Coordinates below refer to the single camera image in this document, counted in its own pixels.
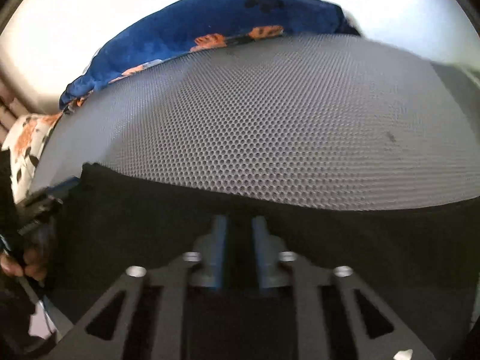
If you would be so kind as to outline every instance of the black surface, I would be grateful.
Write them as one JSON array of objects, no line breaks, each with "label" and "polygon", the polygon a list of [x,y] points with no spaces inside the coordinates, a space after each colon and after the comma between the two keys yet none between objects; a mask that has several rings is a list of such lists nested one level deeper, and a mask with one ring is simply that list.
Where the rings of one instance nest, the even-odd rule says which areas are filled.
[{"label": "black surface", "polygon": [[132,265],[189,251],[215,214],[264,215],[315,265],[348,265],[438,360],[463,342],[480,271],[480,199],[401,211],[327,211],[176,187],[85,165],[59,220],[49,296],[73,322]]}]

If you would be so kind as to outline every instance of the blue blanket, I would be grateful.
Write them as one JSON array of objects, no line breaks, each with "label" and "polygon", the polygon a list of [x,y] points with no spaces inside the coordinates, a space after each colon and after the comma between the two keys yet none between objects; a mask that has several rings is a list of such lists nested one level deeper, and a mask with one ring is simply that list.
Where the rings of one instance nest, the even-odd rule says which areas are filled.
[{"label": "blue blanket", "polygon": [[108,41],[59,106],[81,105],[109,83],[188,52],[301,32],[359,35],[338,5],[321,0],[181,0]]}]

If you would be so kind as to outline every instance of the perforated mesh surface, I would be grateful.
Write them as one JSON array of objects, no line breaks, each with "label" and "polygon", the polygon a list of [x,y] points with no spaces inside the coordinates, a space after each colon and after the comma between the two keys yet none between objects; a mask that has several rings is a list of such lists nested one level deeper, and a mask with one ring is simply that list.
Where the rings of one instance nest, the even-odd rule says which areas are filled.
[{"label": "perforated mesh surface", "polygon": [[340,210],[480,195],[480,146],[427,61],[348,36],[167,61],[59,122],[32,189],[100,162],[123,174]]}]

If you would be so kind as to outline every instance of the triangular cutout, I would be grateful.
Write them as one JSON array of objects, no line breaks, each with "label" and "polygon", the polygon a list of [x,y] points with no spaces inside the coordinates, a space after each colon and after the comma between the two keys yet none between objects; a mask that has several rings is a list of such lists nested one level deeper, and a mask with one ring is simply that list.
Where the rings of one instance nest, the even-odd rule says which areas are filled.
[{"label": "triangular cutout", "polygon": [[368,337],[374,339],[392,333],[394,330],[392,323],[378,311],[375,305],[370,303],[360,290],[356,289],[354,292]]},{"label": "triangular cutout", "polygon": [[110,304],[88,324],[86,332],[102,340],[110,341],[115,333],[125,295],[125,291],[117,293]]}]

